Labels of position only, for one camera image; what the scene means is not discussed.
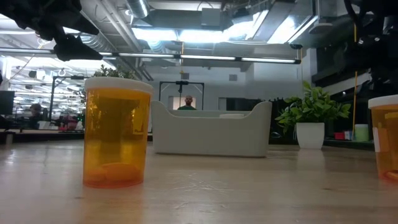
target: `table surface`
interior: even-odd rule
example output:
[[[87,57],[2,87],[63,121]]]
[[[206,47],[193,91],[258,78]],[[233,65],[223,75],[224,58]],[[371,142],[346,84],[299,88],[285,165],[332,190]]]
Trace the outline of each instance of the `table surface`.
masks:
[[[271,146],[267,159],[147,150],[145,181],[82,186],[83,141],[0,148],[0,223],[398,223],[374,153]]]

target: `red object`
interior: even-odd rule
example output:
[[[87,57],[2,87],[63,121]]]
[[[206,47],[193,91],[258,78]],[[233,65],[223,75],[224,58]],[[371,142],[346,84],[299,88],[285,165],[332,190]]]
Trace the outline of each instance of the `red object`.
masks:
[[[344,133],[335,133],[335,139],[344,140],[345,139]]]

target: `white flower pot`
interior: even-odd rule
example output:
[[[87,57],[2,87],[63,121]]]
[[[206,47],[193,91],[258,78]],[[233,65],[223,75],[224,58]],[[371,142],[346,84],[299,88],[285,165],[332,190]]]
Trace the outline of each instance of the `white flower pot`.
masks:
[[[321,149],[325,138],[324,123],[297,123],[297,140],[300,148]]]

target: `computer screen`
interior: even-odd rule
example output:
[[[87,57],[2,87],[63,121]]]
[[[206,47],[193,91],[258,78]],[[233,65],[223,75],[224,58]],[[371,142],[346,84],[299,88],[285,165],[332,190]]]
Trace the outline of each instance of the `computer screen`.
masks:
[[[14,106],[14,91],[0,91],[0,114],[12,115],[12,107]]]

